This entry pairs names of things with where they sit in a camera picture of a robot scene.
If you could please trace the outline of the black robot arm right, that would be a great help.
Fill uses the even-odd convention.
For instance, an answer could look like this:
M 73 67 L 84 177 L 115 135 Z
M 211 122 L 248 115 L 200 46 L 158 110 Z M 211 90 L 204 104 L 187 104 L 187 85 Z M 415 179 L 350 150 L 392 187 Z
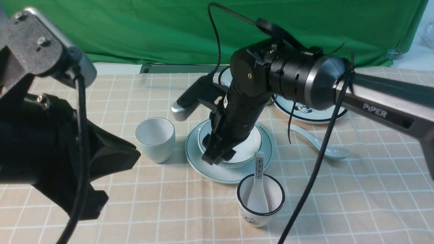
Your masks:
M 316 110 L 341 106 L 417 140 L 429 173 L 434 165 L 433 87 L 358 74 L 349 60 L 306 48 L 265 19 L 247 19 L 270 38 L 236 51 L 232 82 L 211 115 L 202 159 L 219 164 L 249 136 L 266 102 L 278 95 Z

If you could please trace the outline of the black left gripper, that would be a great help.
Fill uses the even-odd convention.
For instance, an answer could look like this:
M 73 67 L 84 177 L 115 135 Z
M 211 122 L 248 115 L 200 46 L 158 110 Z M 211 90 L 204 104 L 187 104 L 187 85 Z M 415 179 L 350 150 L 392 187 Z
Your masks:
M 1 184 L 30 184 L 71 214 L 78 188 L 79 149 L 76 110 L 44 94 L 48 109 L 27 94 L 12 116 L 1 115 Z M 91 182 L 130 170 L 141 154 L 132 143 L 88 121 L 90 176 L 80 220 L 99 218 L 109 197 Z

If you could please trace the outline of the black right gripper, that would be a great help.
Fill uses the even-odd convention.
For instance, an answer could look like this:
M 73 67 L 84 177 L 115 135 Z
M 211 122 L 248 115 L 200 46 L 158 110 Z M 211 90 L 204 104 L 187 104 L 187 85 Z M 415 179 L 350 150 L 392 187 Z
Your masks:
M 231 85 L 211 119 L 211 134 L 202 140 L 202 159 L 209 165 L 231 160 L 236 154 L 233 148 L 249 137 L 271 95 L 271 92 L 265 91 L 257 96 L 249 96 Z

